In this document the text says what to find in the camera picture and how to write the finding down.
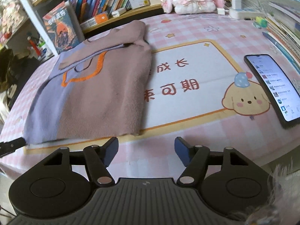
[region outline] smartphone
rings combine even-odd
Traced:
[[[283,128],[300,123],[300,95],[275,60],[267,54],[246,55],[245,63],[257,78]]]

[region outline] pink checkered tablecloth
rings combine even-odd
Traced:
[[[142,21],[147,24],[148,30],[145,40],[153,50],[200,39],[215,40],[245,72],[250,71],[244,63],[245,55],[270,54],[295,86],[298,89],[300,87],[299,74],[251,21],[238,21],[216,14],[163,14]],[[9,114],[0,142],[22,136],[31,102],[57,58],[51,58],[42,64],[29,79]],[[300,126],[284,130],[272,107],[266,113],[255,116],[254,120],[235,114],[191,128],[121,143],[118,154],[108,168],[110,173],[115,179],[121,176],[177,178],[184,169],[174,151],[174,139],[177,136],[191,145],[202,144],[212,151],[222,151],[226,146],[233,146],[259,165],[264,165],[299,145]],[[16,178],[46,155],[46,151],[26,154],[23,149],[19,149],[0,159],[0,168]]]

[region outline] phone screen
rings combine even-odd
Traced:
[[[284,119],[300,117],[300,97],[282,69],[269,55],[250,55],[247,59],[259,73],[276,100]]]

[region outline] orange pattern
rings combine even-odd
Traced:
[[[86,77],[81,77],[81,78],[73,78],[73,79],[70,79],[68,82],[66,82],[67,80],[67,72],[66,71],[63,76],[62,76],[62,83],[61,83],[61,86],[62,87],[66,87],[68,85],[68,83],[70,82],[82,82],[82,81],[85,81],[85,80],[88,80],[94,76],[96,76],[98,73],[101,72],[102,68],[103,68],[103,61],[104,61],[104,56],[105,54],[107,53],[107,51],[105,52],[102,52],[99,57],[98,57],[98,62],[97,62],[97,66],[96,66],[96,69],[93,73],[91,73],[90,75],[86,76]]]

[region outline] orange cartoon character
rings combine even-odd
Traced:
[[[222,99],[222,105],[242,116],[260,115],[270,109],[270,102],[262,87],[248,79],[252,74],[238,73],[234,82],[227,88]]]

